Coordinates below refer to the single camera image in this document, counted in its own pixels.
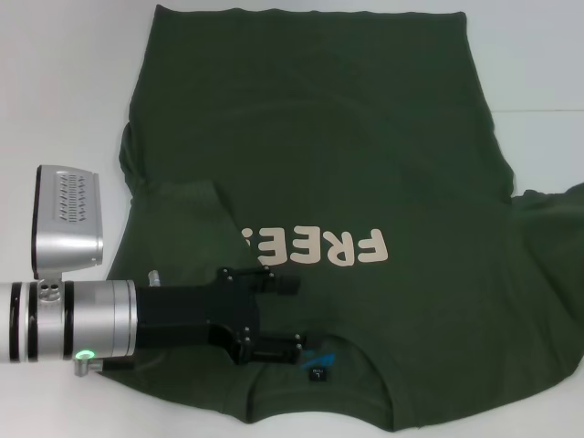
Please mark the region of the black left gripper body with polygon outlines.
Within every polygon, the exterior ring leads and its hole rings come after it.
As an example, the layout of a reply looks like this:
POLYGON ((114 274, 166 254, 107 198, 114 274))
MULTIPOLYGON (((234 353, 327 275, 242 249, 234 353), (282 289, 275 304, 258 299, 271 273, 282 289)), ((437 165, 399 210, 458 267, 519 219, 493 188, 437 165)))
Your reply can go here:
POLYGON ((237 365, 252 361, 259 337, 256 294, 263 270, 220 268, 202 286, 137 287, 135 349, 213 346, 237 365))

